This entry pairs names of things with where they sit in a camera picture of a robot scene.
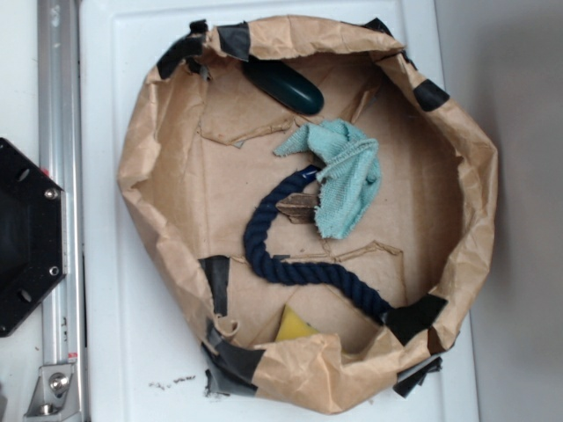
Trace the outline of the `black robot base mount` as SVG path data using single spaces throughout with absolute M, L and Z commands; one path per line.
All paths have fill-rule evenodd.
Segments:
M 63 190 L 1 140 L 1 336 L 9 337 L 65 275 Z

